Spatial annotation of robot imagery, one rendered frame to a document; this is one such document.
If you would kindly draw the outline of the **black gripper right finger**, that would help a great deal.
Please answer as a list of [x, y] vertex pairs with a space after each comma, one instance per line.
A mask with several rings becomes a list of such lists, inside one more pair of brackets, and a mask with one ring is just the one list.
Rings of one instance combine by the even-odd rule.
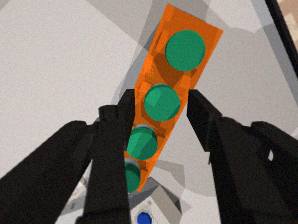
[[250, 127], [222, 115], [189, 89], [187, 117], [210, 152], [221, 224], [298, 224], [298, 140], [265, 121]]

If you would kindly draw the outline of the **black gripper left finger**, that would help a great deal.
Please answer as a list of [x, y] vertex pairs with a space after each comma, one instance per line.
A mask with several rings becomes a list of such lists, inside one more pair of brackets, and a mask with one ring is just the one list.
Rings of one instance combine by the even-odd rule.
[[91, 160], [75, 224], [132, 224], [124, 151], [135, 119], [135, 89], [98, 111], [91, 125], [63, 125], [0, 179], [0, 224], [55, 224]]

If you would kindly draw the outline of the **black table edge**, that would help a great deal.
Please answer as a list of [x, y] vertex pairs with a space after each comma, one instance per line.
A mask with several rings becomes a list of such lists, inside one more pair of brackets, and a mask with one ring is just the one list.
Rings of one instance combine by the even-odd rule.
[[279, 7], [279, 4], [277, 0], [265, 0], [265, 3], [268, 7], [268, 10], [271, 14], [271, 17], [274, 21], [276, 29], [279, 33], [279, 36], [282, 40], [284, 48], [298, 79], [298, 52]]

